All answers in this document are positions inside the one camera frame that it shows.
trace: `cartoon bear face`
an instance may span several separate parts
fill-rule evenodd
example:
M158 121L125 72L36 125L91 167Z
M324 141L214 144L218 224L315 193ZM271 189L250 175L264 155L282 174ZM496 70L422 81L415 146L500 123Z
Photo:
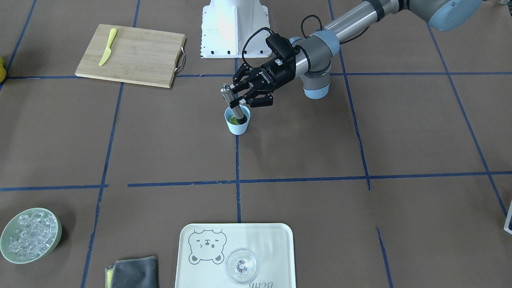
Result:
M226 235L222 230L215 232L213 230L196 231L188 238L191 254L188 261L191 264L197 264L199 261L213 261L220 264L224 261L224 245L226 244Z

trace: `black cable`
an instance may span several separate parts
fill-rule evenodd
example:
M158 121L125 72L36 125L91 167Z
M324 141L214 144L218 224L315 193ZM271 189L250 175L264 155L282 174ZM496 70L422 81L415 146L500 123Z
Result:
M245 60L245 57L244 57L244 54L245 54L245 48L247 47L247 44L249 44L249 41L251 41L251 39L256 36L256 34L260 33L261 31L267 31L268 33L270 34L275 34L274 31L272 31L270 28L268 27L262 27L260 28L258 31L256 31L253 35L251 35L251 37L249 37L249 39L247 39L247 41L245 42L245 45L244 45L244 48L242 49L242 60L244 61L244 63L249 67L249 68L253 68L251 65L249 65L249 63L247 63L247 61Z
M320 31L322 31L324 29L324 27L322 26L322 21L320 20L320 18L318 18L318 16L316 16L314 14L308 15L308 16L304 17L304 19L302 19L302 22L301 22L301 32L302 32L302 36L304 36L304 39L307 38L306 35L304 34L304 22L311 17L316 18L318 20L318 23L320 23Z
M366 29L364 29L364 30L363 30L363 31L362 31L358 36L355 36L354 38L349 39L349 40L347 40L347 41L340 42L339 44L341 45L341 44L348 43L348 42L350 42L350 41L352 41L352 40L356 40L356 39L357 39L357 38L359 38L361 35L363 35L363 34L366 32L366 30L368 30L368 28L369 28L369 27L370 27L370 26L366 27Z

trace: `white tray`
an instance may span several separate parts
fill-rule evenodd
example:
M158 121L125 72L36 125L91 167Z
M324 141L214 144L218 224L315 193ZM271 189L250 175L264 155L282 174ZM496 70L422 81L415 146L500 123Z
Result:
M239 284L227 274L227 258L239 248L253 251L258 258L259 270L252 282ZM295 288L293 233L290 227L282 223L185 226L180 234L175 288L242 286Z

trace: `gray cloth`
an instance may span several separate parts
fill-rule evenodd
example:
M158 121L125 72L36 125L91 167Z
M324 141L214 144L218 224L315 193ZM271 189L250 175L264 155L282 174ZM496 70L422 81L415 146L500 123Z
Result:
M157 258L116 261L111 288L158 288Z

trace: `small cup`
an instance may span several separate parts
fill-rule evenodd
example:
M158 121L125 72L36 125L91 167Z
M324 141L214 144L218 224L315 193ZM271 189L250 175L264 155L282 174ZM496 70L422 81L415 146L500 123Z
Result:
M234 115L233 110L231 110L230 107L228 107L226 112L224 112L224 118L226 119L227 127L229 128L229 131L234 135L244 134L244 132L247 130L247 126L249 125L249 120L251 119L251 112L249 109L243 105L240 105L240 108L242 108L242 112L247 117L247 122L241 125L234 125L229 122L229 119Z

